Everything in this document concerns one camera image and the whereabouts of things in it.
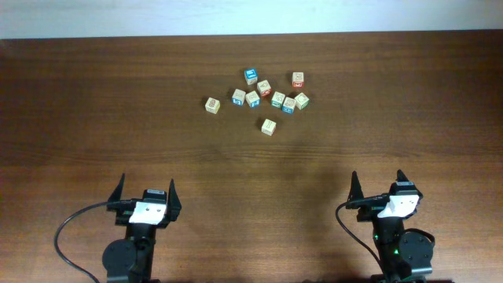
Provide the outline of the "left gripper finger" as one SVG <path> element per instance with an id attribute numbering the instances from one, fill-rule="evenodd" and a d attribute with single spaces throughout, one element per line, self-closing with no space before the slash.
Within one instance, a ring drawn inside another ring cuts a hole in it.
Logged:
<path id="1" fill-rule="evenodd" d="M 125 174 L 122 173 L 118 185 L 116 186 L 116 188 L 114 188 L 114 190 L 112 191 L 111 195 L 108 198 L 108 204 L 106 206 L 106 209 L 108 211 L 116 211 L 117 206 L 121 203 L 122 201 L 121 196 L 123 192 L 124 182 L 125 182 Z"/>
<path id="2" fill-rule="evenodd" d="M 167 217 L 176 221 L 182 210 L 182 204 L 175 189 L 174 180 L 171 179 L 167 197 Z"/>

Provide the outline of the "letter I wooden block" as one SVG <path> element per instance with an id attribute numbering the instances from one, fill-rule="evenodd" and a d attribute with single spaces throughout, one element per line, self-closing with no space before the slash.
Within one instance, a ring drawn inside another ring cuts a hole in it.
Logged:
<path id="1" fill-rule="evenodd" d="M 276 130 L 276 126 L 277 126 L 277 124 L 274 121 L 272 121 L 270 119 L 265 119 L 262 126 L 261 126 L 261 131 L 264 134 L 272 136 L 274 131 Z"/>

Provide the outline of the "green Z wooden block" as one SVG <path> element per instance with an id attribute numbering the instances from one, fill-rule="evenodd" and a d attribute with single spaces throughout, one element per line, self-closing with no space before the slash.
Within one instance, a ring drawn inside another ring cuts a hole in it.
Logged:
<path id="1" fill-rule="evenodd" d="M 276 108 L 281 108 L 285 100 L 285 95 L 281 92 L 275 91 L 271 98 L 271 105 Z"/>

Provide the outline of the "red A wooden block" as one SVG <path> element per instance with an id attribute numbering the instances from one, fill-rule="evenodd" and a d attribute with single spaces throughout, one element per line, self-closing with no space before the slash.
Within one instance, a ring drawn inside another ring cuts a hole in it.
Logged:
<path id="1" fill-rule="evenodd" d="M 271 93 L 272 87 L 267 80 L 263 80 L 257 83 L 257 90 L 261 97 L 265 97 Z"/>

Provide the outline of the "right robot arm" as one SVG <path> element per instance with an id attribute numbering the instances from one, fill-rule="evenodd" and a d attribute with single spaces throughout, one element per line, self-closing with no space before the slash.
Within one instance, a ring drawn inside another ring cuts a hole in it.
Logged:
<path id="1" fill-rule="evenodd" d="M 432 273 L 435 238 L 423 230 L 404 227 L 417 212 L 423 194 L 402 171 L 388 193 L 365 197 L 358 175 L 351 176 L 347 209 L 358 211 L 358 222 L 373 224 L 373 242 L 378 251 L 381 273 L 372 282 L 424 282 Z"/>

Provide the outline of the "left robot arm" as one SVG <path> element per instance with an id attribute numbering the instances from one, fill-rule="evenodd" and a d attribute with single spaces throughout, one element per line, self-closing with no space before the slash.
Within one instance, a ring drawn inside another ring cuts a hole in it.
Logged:
<path id="1" fill-rule="evenodd" d="M 108 198 L 106 209 L 116 214 L 115 224 L 126 228 L 123 239 L 113 241 L 102 255 L 107 271 L 107 282 L 154 282 L 152 263 L 156 231 L 164 230 L 177 220 L 182 210 L 181 201 L 171 181 L 169 190 L 146 189 L 142 197 L 122 198 L 125 177 Z"/>

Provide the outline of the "green edge wooden block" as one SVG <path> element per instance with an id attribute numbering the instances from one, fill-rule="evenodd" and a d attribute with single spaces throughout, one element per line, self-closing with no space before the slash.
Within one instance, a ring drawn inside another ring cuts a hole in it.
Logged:
<path id="1" fill-rule="evenodd" d="M 299 93 L 295 96 L 295 101 L 296 101 L 296 107 L 299 110 L 302 110 L 306 106 L 308 106 L 310 99 L 304 93 Z"/>

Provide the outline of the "pineapple wooden block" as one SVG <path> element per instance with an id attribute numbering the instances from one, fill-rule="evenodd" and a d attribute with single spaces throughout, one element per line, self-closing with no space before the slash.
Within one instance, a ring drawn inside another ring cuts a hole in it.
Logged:
<path id="1" fill-rule="evenodd" d="M 217 114 L 220 108 L 220 101 L 210 97 L 208 98 L 207 102 L 205 103 L 205 109 L 213 114 Z"/>

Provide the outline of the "blue C wooden block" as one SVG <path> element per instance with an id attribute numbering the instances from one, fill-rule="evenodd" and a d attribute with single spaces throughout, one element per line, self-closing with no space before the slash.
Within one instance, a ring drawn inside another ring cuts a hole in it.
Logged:
<path id="1" fill-rule="evenodd" d="M 284 99 L 284 102 L 283 102 L 283 105 L 281 107 L 281 110 L 283 112 L 292 114 L 294 112 L 294 110 L 295 110 L 295 107 L 296 107 L 296 100 L 294 98 L 291 98 L 291 97 L 286 97 Z"/>

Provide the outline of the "blue five wooden block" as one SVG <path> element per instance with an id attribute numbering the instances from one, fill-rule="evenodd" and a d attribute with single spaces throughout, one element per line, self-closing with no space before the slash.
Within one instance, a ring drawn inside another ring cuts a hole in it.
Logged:
<path id="1" fill-rule="evenodd" d="M 240 90 L 240 89 L 235 89 L 235 91 L 233 92 L 233 95 L 231 97 L 231 100 L 235 105 L 242 106 L 245 101 L 245 96 L 246 96 L 245 91 Z"/>

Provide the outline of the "red bottom wooden block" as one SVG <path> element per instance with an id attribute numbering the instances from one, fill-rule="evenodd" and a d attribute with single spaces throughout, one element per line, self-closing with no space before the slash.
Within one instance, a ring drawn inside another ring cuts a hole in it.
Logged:
<path id="1" fill-rule="evenodd" d="M 304 87 L 305 79 L 303 72 L 293 72 L 292 73 L 292 86 L 294 88 Z"/>

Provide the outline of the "blue side wooden block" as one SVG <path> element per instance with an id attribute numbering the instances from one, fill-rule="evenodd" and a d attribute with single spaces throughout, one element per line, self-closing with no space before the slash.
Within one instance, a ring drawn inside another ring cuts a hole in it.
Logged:
<path id="1" fill-rule="evenodd" d="M 245 94 L 245 100 L 250 108 L 255 108 L 260 105 L 260 96 L 253 90 Z"/>

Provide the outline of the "blue top wooden block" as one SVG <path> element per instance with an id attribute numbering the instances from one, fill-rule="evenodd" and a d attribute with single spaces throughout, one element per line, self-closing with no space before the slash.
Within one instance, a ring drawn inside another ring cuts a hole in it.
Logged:
<path id="1" fill-rule="evenodd" d="M 245 69 L 244 70 L 244 79 L 248 85 L 252 85 L 254 83 L 257 83 L 257 81 L 258 81 L 257 71 L 254 68 Z"/>

